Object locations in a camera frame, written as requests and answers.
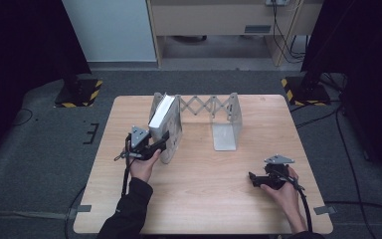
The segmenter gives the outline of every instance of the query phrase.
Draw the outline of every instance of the white wall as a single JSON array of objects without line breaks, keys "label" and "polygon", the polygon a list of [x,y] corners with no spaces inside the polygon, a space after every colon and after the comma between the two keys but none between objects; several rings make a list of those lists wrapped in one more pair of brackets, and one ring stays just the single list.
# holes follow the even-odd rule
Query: white wall
[{"label": "white wall", "polygon": [[156,62],[145,0],[63,0],[88,62]]}]

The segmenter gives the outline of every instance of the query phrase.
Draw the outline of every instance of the person's left hand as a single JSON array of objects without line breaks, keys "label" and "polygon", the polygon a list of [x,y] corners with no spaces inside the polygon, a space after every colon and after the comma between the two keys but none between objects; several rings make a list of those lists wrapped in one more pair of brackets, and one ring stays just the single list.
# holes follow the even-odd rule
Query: person's left hand
[{"label": "person's left hand", "polygon": [[131,177],[136,177],[138,179],[141,179],[145,182],[148,182],[148,179],[150,179],[151,171],[153,169],[154,163],[159,159],[161,150],[157,149],[153,156],[148,160],[138,160],[138,159],[131,159],[132,164],[130,167],[130,173]]}]

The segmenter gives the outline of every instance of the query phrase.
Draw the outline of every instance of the power socket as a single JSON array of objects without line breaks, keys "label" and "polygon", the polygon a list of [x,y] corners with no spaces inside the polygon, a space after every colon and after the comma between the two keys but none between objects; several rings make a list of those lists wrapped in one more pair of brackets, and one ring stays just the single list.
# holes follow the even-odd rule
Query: power socket
[{"label": "power socket", "polygon": [[286,6],[289,4],[289,0],[266,0],[266,6],[273,6],[274,3],[276,6]]}]

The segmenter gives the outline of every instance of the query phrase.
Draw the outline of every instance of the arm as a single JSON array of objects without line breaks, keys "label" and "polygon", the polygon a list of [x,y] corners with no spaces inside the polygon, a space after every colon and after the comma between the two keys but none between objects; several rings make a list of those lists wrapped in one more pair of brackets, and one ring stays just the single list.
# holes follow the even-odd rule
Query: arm
[{"label": "arm", "polygon": [[134,160],[130,166],[131,180],[129,192],[120,198],[114,214],[107,218],[101,227],[97,238],[139,238],[139,232],[144,226],[147,205],[153,189],[147,184],[154,163],[160,155],[160,149],[146,160]]},{"label": "arm", "polygon": [[[289,176],[298,178],[296,172],[289,167]],[[261,189],[270,195],[273,200],[281,207],[284,212],[287,221],[290,225],[290,230],[293,236],[289,239],[319,239],[323,238],[316,233],[310,233],[306,229],[305,220],[299,211],[298,193],[293,188],[293,185],[286,182],[284,186],[279,190],[274,190],[265,184],[261,185]]]}]

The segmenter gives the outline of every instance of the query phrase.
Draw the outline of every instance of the gray carpet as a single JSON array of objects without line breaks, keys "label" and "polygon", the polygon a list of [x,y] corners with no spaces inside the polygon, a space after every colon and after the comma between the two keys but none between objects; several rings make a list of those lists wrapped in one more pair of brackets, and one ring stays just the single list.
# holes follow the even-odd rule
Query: gray carpet
[{"label": "gray carpet", "polygon": [[[60,216],[86,185],[115,97],[126,95],[285,95],[280,79],[298,72],[250,71],[123,71],[94,72],[103,80],[95,104],[89,108],[57,109],[54,99],[63,85],[56,81],[29,92],[14,126],[0,143],[0,211],[52,212]],[[330,96],[338,93],[326,88]],[[305,107],[292,113],[296,125],[333,112],[327,107]],[[382,205],[382,166],[364,159],[363,150],[347,119],[339,114],[362,199]],[[93,143],[88,131],[98,123]],[[357,201],[354,179],[340,139],[335,115],[298,129],[319,189],[326,201]],[[81,196],[75,201],[79,205]],[[334,203],[334,230],[326,238],[372,238],[358,205]],[[382,238],[382,208],[366,206],[376,238]],[[68,223],[70,238],[78,235]],[[64,238],[64,219],[0,216],[0,238]]]}]

